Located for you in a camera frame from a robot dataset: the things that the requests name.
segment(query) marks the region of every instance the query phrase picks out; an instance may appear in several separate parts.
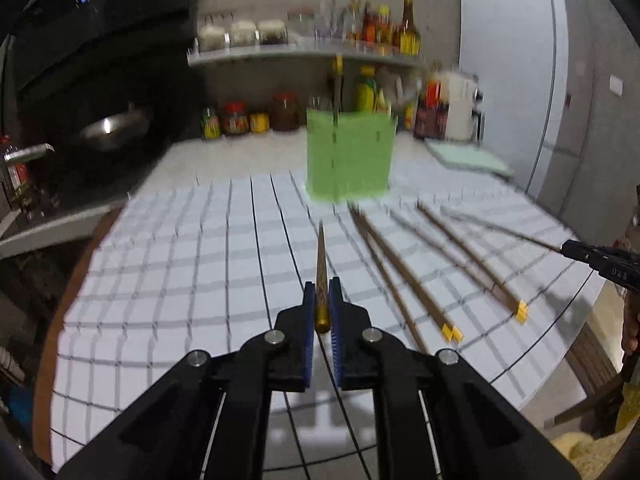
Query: green box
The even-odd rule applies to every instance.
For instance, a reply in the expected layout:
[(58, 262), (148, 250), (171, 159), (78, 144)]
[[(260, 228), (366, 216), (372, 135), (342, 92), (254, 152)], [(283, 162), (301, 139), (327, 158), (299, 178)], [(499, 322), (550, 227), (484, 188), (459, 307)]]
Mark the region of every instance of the green box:
[(342, 202), (386, 193), (396, 122), (385, 114), (306, 113), (306, 191), (314, 200)]

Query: light switch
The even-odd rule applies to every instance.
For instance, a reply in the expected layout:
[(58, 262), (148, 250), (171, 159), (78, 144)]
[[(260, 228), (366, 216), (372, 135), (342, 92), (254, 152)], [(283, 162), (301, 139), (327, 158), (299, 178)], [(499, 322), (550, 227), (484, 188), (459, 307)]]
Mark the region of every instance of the light switch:
[(613, 74), (609, 78), (609, 90), (611, 90), (615, 95), (622, 97), (622, 90), (625, 83), (619, 77), (614, 76)]

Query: white grid mat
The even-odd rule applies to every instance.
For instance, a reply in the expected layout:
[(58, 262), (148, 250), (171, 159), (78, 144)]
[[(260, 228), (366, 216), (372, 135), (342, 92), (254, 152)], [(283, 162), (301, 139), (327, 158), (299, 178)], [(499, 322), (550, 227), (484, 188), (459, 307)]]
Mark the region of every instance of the white grid mat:
[[(466, 261), (424, 218), (416, 200), (441, 204), (549, 243), (572, 236), (519, 191), (437, 164), (396, 164), (390, 191), (360, 202), (370, 221), (462, 330), (462, 355), (514, 406), (523, 406), (564, 357), (602, 286), (587, 266), (532, 244), (443, 217), (529, 303), (520, 325), (458, 268), (389, 219), (393, 208)], [(95, 251), (65, 317), (51, 404), (54, 469), (191, 349), (240, 348), (299, 304), (315, 281), (319, 220), (330, 277), (374, 326), (414, 348), (346, 206), (313, 204), (304, 174), (256, 175), (132, 200)], [(447, 346), (392, 268), (388, 270), (431, 351)], [(370, 392), (341, 392), (330, 340), (316, 337), (311, 389), (274, 393), (265, 478), (377, 478)]]

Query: brown jar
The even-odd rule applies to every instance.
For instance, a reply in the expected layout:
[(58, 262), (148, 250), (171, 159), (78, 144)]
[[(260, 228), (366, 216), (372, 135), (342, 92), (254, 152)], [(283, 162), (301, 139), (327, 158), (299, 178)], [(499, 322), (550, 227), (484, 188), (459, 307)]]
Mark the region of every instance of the brown jar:
[(300, 127), (300, 103), (294, 94), (275, 94), (271, 100), (271, 129), (291, 132)]

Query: shelf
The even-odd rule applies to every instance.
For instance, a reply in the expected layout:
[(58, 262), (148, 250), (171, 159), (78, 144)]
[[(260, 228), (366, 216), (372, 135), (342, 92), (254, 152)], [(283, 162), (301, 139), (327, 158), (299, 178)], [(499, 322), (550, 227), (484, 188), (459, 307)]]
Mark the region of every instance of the shelf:
[(209, 52), (189, 50), (187, 62), (189, 66), (199, 66), (210, 63), (220, 63), (234, 59), (249, 59), (254, 57), (335, 57), (344, 59), (358, 59), (368, 63), (382, 63), (391, 66), (424, 67), (424, 62), (415, 56), (405, 54), (380, 54), (375, 46), (369, 43), (345, 43), (337, 40), (302, 39), (297, 43), (278, 45), (236, 46)]

